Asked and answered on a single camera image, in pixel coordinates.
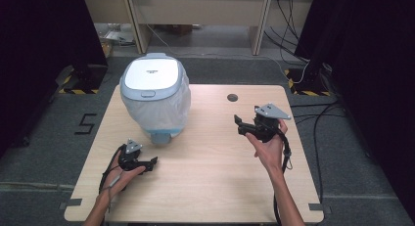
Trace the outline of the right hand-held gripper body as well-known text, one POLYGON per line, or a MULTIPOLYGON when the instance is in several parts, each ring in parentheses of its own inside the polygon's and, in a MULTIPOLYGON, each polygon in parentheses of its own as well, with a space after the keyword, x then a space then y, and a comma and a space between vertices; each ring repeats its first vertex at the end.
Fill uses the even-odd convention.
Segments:
POLYGON ((272 103, 268 103, 261 107, 255 106, 254 112, 254 136, 263 143, 270 141, 273 136, 278 133, 280 119, 289 120, 292 118, 272 103))

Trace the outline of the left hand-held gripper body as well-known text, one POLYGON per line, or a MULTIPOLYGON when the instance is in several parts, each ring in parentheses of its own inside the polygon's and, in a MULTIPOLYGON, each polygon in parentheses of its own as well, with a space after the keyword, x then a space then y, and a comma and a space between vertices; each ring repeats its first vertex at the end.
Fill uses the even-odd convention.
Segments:
POLYGON ((118 165, 125 171, 130 171, 141 166, 141 163, 138 161, 141 148, 141 144, 138 144, 132 139, 128 139, 126 144, 119 147, 118 165))

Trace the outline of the white and blue pedal bin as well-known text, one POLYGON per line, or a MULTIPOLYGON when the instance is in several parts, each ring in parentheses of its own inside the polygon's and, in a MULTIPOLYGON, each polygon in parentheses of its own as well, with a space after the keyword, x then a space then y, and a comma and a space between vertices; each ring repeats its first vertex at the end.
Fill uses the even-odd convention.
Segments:
POLYGON ((168 144, 186 126, 191 90, 177 59, 164 53, 140 57, 127 66, 119 88, 129 115, 153 144, 168 144))

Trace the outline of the person's right hand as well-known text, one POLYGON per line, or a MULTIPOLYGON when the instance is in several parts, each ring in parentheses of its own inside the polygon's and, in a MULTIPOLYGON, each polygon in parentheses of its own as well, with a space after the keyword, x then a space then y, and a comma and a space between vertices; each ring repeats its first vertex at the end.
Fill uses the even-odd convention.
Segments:
POLYGON ((282 176, 282 151, 284 142, 281 137, 278 134, 275 134, 273 138, 266 143, 257 140, 251 133, 247 133, 246 138, 254 146, 254 156, 259 158, 268 174, 270 176, 282 176))

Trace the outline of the person's left hand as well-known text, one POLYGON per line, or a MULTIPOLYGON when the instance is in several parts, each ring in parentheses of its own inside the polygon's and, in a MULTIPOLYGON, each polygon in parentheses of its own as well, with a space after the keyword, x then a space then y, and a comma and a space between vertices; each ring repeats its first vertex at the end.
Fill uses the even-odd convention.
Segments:
POLYGON ((109 172, 97 197, 97 203, 103 208, 106 208, 114 196, 121 192, 131 180, 145 170, 144 166, 140 166, 130 171, 124 171, 118 165, 118 156, 119 154, 116 154, 114 160, 111 162, 109 172))

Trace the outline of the clear plastic bin liner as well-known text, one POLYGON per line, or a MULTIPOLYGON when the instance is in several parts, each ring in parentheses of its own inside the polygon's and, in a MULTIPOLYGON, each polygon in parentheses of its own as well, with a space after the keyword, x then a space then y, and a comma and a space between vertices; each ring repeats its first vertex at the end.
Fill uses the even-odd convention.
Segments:
POLYGON ((128 70, 119 82, 129 115, 148 133, 180 133, 191 107, 189 78, 183 70, 128 70))

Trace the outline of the black curtain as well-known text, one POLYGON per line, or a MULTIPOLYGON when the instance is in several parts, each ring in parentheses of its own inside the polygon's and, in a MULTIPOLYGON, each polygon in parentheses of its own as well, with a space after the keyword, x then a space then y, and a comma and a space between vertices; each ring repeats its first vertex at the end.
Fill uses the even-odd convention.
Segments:
POLYGON ((106 63, 85 0, 0 0, 0 158, 31 130, 62 69, 106 63))
POLYGON ((296 50, 327 63, 415 223, 415 0, 312 0, 296 50))

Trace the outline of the beige desk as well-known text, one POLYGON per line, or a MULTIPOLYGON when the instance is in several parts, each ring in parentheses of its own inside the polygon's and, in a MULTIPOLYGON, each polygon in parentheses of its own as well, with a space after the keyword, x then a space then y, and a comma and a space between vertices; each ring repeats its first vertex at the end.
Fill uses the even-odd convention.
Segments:
POLYGON ((313 0, 84 0, 95 23, 130 23, 140 54, 148 51, 151 24, 241 25, 249 29, 252 54, 268 26, 281 26, 294 2, 295 27, 304 26, 313 0))

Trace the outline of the clutter under desk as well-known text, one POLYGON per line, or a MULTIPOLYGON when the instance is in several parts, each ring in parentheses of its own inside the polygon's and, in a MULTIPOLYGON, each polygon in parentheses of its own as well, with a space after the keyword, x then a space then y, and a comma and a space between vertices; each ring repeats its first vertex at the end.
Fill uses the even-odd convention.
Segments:
POLYGON ((95 23, 94 27, 106 58, 112 53, 114 47, 136 45, 130 23, 95 23))

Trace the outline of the grey table edge bracket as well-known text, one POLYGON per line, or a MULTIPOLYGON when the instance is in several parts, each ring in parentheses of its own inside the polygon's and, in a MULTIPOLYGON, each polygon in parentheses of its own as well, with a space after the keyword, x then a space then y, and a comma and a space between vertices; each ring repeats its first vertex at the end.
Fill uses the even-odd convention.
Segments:
POLYGON ((68 206, 79 206, 82 203, 82 199, 69 199, 67 202, 60 203, 59 209, 65 210, 68 206))
POLYGON ((324 214, 332 213, 332 209, 328 205, 322 203, 310 203, 308 207, 311 211, 322 211, 324 214))

